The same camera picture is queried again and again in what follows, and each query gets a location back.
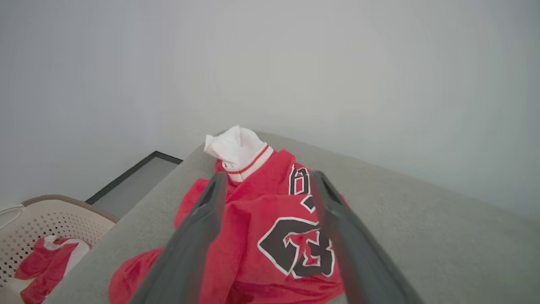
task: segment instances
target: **perforated basket side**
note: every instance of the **perforated basket side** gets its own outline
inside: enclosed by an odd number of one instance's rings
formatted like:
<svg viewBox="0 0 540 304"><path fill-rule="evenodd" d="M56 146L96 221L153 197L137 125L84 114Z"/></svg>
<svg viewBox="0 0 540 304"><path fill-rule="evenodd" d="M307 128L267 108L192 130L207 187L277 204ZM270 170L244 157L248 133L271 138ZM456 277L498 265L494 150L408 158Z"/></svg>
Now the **perforated basket side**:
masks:
<svg viewBox="0 0 540 304"><path fill-rule="evenodd" d="M58 235L94 245L118 221L89 204L61 195L27 200L21 209L20 216L0 230L0 287L13 278L39 238Z"/></svg>

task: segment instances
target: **red stripe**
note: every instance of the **red stripe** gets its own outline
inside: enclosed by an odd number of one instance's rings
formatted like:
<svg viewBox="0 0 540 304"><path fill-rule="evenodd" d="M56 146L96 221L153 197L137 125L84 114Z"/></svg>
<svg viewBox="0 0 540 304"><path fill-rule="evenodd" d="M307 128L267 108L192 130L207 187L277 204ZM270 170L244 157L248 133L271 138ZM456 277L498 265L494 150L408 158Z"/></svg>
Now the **red stripe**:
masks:
<svg viewBox="0 0 540 304"><path fill-rule="evenodd" d="M255 157L255 159L249 164L247 165L246 168L240 170L240 171L227 171L227 173L229 174L242 174L244 173L247 169L251 168L251 166L253 166L253 164L255 164L255 162L266 152L266 150L268 150L268 147L270 147L269 145L266 145L266 147L261 151L261 153L259 153L259 155L257 155L257 157Z"/></svg>

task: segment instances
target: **white wall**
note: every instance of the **white wall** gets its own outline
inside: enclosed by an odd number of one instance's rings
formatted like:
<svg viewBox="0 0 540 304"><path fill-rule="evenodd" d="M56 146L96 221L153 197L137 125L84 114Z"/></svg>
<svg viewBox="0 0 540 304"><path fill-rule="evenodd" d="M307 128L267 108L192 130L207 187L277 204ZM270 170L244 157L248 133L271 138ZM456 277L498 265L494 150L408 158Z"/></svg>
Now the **white wall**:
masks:
<svg viewBox="0 0 540 304"><path fill-rule="evenodd" d="M540 218L540 5L145 2L160 150L241 124Z"/></svg>
<svg viewBox="0 0 540 304"><path fill-rule="evenodd" d="M0 2L0 209L86 200L156 150L132 1Z"/></svg>

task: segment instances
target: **white sock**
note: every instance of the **white sock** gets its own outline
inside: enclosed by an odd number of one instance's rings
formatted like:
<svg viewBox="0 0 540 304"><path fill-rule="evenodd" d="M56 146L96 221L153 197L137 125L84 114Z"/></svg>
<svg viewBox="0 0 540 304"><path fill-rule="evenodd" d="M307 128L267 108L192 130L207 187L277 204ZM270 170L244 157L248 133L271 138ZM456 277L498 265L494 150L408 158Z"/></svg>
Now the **white sock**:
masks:
<svg viewBox="0 0 540 304"><path fill-rule="evenodd" d="M270 158L274 149L255 132L235 125L219 136L206 135L204 152L222 160L233 182L242 182Z"/></svg>

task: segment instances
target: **floor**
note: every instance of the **floor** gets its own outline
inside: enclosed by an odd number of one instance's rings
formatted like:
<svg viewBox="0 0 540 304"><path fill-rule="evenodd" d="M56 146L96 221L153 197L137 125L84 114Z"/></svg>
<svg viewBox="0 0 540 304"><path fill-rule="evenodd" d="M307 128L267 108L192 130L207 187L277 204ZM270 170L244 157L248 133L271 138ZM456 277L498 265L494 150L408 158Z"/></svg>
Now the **floor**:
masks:
<svg viewBox="0 0 540 304"><path fill-rule="evenodd" d="M121 218L176 166L178 165L175 163L155 157L96 201L93 206Z"/></svg>

